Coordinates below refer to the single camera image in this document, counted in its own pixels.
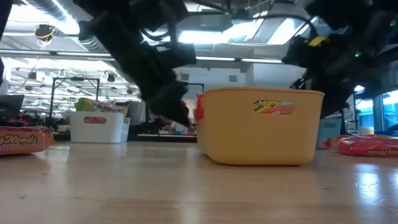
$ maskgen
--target ceiling duct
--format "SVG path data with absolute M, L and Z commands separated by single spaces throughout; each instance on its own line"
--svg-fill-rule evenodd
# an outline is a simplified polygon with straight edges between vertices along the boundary
M 70 12 L 67 12 L 67 10 L 65 10 L 65 8 L 57 0 L 23 0 L 23 1 L 26 4 L 35 7 L 37 10 L 40 10 L 44 14 L 53 17 L 59 23 L 67 24 L 69 22 L 74 22 L 76 26 L 78 25 L 77 21 L 74 19 L 77 16 L 70 14 Z M 95 37 L 88 40 L 79 40 L 78 43 L 90 52 L 104 51 L 104 47 Z

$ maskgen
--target desk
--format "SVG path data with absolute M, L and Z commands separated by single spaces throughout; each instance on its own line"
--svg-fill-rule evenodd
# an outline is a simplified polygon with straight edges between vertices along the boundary
M 1 157 L 0 186 L 4 224 L 398 223 L 398 160 L 333 151 L 234 167 L 196 144 L 57 143 Z

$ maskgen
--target ceiling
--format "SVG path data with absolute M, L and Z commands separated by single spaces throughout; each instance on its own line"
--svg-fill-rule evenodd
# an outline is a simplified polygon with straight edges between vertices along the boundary
M 16 49 L 16 50 L 48 50 L 62 52 L 101 52 L 106 50 L 99 42 L 93 42 L 94 46 L 82 43 L 75 37 L 66 37 L 65 34 L 76 34 L 76 22 L 79 20 L 87 21 L 90 17 L 79 7 L 72 3 L 72 0 L 19 0 L 20 5 L 15 5 L 12 9 L 6 31 L 0 49 Z M 46 2 L 53 4 L 58 2 L 64 11 L 60 11 L 56 6 L 46 7 L 39 3 Z M 212 3 L 224 6 L 224 0 L 212 0 Z M 302 10 L 305 1 L 275 1 L 275 0 L 235 0 L 232 1 L 233 9 L 249 8 L 252 15 L 265 15 L 273 13 L 293 13 L 305 17 L 308 15 Z M 199 6 L 193 2 L 187 1 L 186 7 L 189 11 L 211 11 L 207 7 Z M 57 28 L 55 37 L 48 45 L 43 46 L 43 42 L 37 40 L 33 32 L 39 24 L 50 24 Z M 287 40 L 285 36 L 292 36 L 302 24 L 288 19 L 270 19 L 256 20 L 250 23 L 238 24 L 234 26 L 229 16 L 200 16 L 189 17 L 177 25 L 177 32 L 180 42 L 194 42 L 197 57 L 228 57 L 228 58 L 274 58 L 281 59 L 286 51 L 287 46 L 283 45 Z M 161 27 L 158 32 L 165 32 L 166 27 Z M 273 43 L 269 45 L 269 41 L 281 39 L 282 43 Z M 36 109 L 47 110 L 49 99 L 44 97 L 51 92 L 51 78 L 62 76 L 99 78 L 103 89 L 100 95 L 104 97 L 111 96 L 112 99 L 135 100 L 137 89 L 134 85 L 126 82 L 128 77 L 121 71 L 121 68 L 114 62 L 101 62 L 97 60 L 65 60 L 58 57 L 42 58 L 40 60 L 26 55 L 9 56 L 8 62 L 12 64 L 11 68 L 11 92 L 23 93 L 27 95 L 29 100 L 28 106 L 31 104 L 40 104 Z M 236 68 L 245 72 L 249 65 L 241 62 L 220 62 L 220 61 L 201 61 L 196 65 L 189 67 L 202 68 Z M 37 71 L 37 75 L 43 79 L 28 79 L 30 71 Z M 114 73 L 115 81 L 108 83 L 106 77 L 108 74 Z M 78 95 L 95 95 L 96 90 L 92 88 L 92 82 L 76 83 L 70 80 L 59 84 L 55 94 L 57 95 L 77 95 L 71 98 L 68 103 L 73 103 L 73 99 Z M 34 90 L 25 89 L 25 86 L 31 86 Z M 68 91 L 67 88 L 79 86 L 79 93 Z M 127 88 L 133 87 L 134 94 L 127 94 Z M 58 96 L 57 101 L 65 100 L 65 97 Z M 72 108 L 72 106 L 61 105 L 59 108 Z

